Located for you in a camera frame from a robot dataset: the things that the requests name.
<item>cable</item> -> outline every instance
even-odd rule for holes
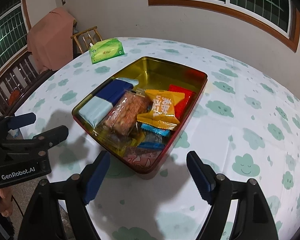
[[[20,211],[20,213],[21,213],[21,216],[23,217],[23,212],[22,212],[22,210],[21,210],[21,208],[20,208],[18,202],[16,201],[16,199],[14,198],[13,195],[11,195],[11,197],[12,197],[12,199],[15,201],[15,203],[17,204],[17,207],[18,207],[18,209],[19,209],[19,211]]]

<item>green tissue package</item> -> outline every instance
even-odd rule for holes
[[[99,41],[89,49],[92,64],[124,55],[122,43],[117,38]]]

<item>chair backrest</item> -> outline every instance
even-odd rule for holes
[[[18,60],[0,76],[0,115],[12,115],[22,103],[31,95],[30,92],[38,88],[45,80],[53,75],[54,71],[46,70],[39,74],[33,67],[29,56],[24,53]],[[18,91],[20,96],[9,106],[9,98],[13,91]]]
[[[84,41],[84,44],[86,45],[87,50],[89,50],[89,48],[90,48],[90,46],[89,46],[90,42],[91,42],[92,44],[96,44],[95,40],[94,40],[93,37],[90,35],[89,31],[94,31],[95,34],[96,34],[96,35],[98,36],[98,38],[100,39],[100,41],[102,41],[102,38],[101,38],[99,32],[97,31],[97,26],[94,26],[94,27],[89,28],[89,29],[87,29],[87,30],[85,30],[85,31],[82,31],[82,32],[79,32],[79,33],[76,33],[76,34],[72,35],[72,36],[71,36],[71,39],[74,39],[75,43],[76,43],[76,44],[78,45],[78,47],[79,47],[79,50],[80,50],[81,54],[83,54],[86,50],[83,50],[81,44],[79,43],[78,38],[79,38],[80,35],[82,35],[82,39],[83,39],[83,41]]]

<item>red snack wrapper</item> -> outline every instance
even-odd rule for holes
[[[179,120],[181,115],[183,114],[186,105],[188,104],[189,100],[191,99],[192,96],[195,95],[195,92],[185,89],[183,87],[178,87],[175,85],[170,85],[169,86],[169,90],[171,92],[180,92],[180,93],[184,93],[185,94],[185,98],[182,99],[179,103],[177,103],[174,107],[174,111],[175,111],[175,116],[176,118]]]
[[[137,148],[128,146],[124,153],[124,159],[138,169],[151,167],[161,151],[154,149]]]

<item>wooden window frame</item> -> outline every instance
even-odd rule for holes
[[[227,6],[219,5],[219,4],[198,1],[198,0],[148,0],[148,4],[149,6],[171,5],[171,6],[195,7],[195,8],[201,8],[201,9],[206,9],[206,10],[211,10],[214,12],[226,14],[235,17],[237,19],[240,19],[242,21],[245,21],[247,23],[250,23],[255,27],[260,28],[261,30],[277,38],[288,48],[290,48],[294,53],[297,52],[299,38],[300,38],[300,12],[294,6],[292,7],[290,36],[289,38],[287,38],[276,29],[254,18],[253,16],[250,16],[241,11],[235,10],[233,8],[229,8]]]
[[[28,15],[27,10],[27,4],[26,0],[21,0],[21,7],[22,7],[22,13],[24,15],[25,25],[29,32],[31,29],[31,23]],[[3,67],[0,68],[0,76],[18,59],[20,58],[24,53],[27,52],[27,46],[25,46],[22,50],[20,50],[17,54],[14,55],[14,57],[10,58]]]

